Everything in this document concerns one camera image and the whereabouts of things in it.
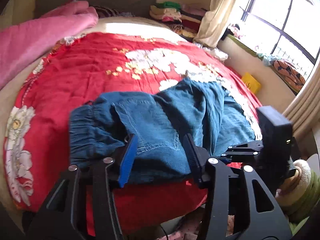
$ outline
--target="denim fabric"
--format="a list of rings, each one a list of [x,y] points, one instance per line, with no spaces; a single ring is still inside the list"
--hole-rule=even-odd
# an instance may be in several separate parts
[[[92,105],[75,109],[70,117],[70,160],[85,167],[138,136],[137,156],[129,183],[176,180],[190,173],[182,148],[190,133],[210,156],[229,145],[255,139],[241,106],[216,82],[188,78],[156,95],[112,92]]]

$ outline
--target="yellow box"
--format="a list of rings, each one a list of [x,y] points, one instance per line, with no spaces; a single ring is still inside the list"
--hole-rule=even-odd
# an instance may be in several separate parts
[[[242,81],[246,84],[247,88],[254,93],[257,94],[259,89],[261,88],[261,84],[248,72],[244,74],[242,77]]]

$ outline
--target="green cloth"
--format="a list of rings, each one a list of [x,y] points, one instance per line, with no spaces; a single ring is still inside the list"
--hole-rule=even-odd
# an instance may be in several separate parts
[[[282,207],[282,211],[289,219],[289,226],[295,235],[308,220],[308,216],[320,199],[320,177],[311,171],[310,184],[302,197],[291,206]]]
[[[170,2],[170,1],[166,1],[163,3],[157,3],[156,6],[158,8],[176,8],[177,12],[179,12],[181,10],[181,5],[179,3],[175,3],[175,2]]]
[[[237,44],[241,49],[243,49],[245,52],[249,53],[251,56],[258,57],[257,53],[255,53],[252,49],[250,49],[248,46],[244,45],[239,39],[237,39],[235,36],[228,34],[228,38],[232,39],[235,44]]]
[[[308,218],[309,217],[306,217],[304,220],[302,220],[298,224],[289,223],[289,226],[290,226],[290,229],[291,229],[293,236],[302,228],[302,226],[307,222]]]

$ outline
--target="curtain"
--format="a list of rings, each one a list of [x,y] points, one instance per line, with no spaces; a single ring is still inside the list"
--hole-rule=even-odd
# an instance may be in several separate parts
[[[236,0],[211,0],[210,11],[204,15],[197,42],[215,48],[229,25],[228,18]]]
[[[320,117],[320,59],[300,93],[283,115],[293,124],[293,136],[302,139]]]

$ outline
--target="stack of clothes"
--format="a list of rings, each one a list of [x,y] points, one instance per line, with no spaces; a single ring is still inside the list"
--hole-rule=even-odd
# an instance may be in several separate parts
[[[237,39],[241,39],[241,37],[243,36],[243,34],[240,32],[240,26],[239,24],[230,24],[224,34],[222,35],[221,39],[224,41],[224,39],[228,36],[228,35],[232,35],[235,36]]]
[[[166,1],[152,5],[149,13],[152,19],[167,25],[173,32],[192,42],[206,10]]]

